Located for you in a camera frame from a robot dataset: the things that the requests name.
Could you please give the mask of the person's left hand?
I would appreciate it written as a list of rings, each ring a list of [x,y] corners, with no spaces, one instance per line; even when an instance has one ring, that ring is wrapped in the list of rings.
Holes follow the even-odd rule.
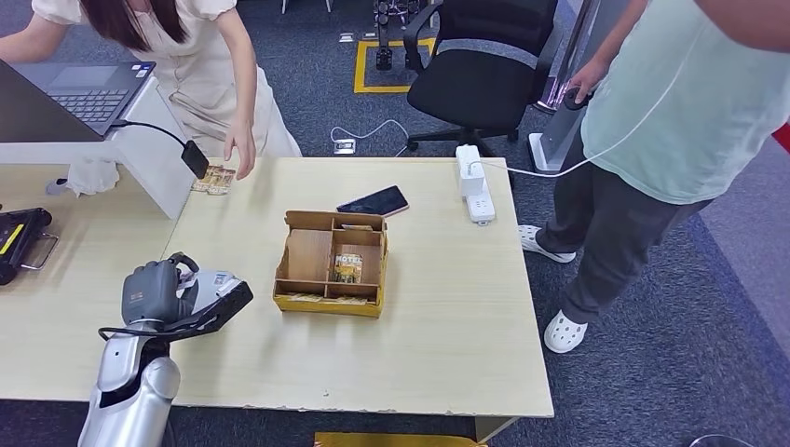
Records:
[[[230,162],[233,154],[238,156],[236,179],[247,177],[255,166],[257,151],[252,136],[252,122],[245,117],[235,117],[226,133],[224,159]]]

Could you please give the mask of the person's right hand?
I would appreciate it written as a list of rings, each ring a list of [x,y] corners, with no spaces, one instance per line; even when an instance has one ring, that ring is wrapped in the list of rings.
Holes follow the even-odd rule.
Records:
[[[567,87],[576,91],[574,102],[581,104],[588,94],[605,77],[609,62],[593,58],[582,66],[568,81]]]

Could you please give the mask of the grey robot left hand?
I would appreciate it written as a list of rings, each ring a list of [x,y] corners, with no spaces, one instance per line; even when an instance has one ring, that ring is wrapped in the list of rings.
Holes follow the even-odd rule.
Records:
[[[123,321],[155,319],[171,324],[189,317],[198,293],[190,282],[198,272],[198,264],[182,252],[136,267],[123,283]]]

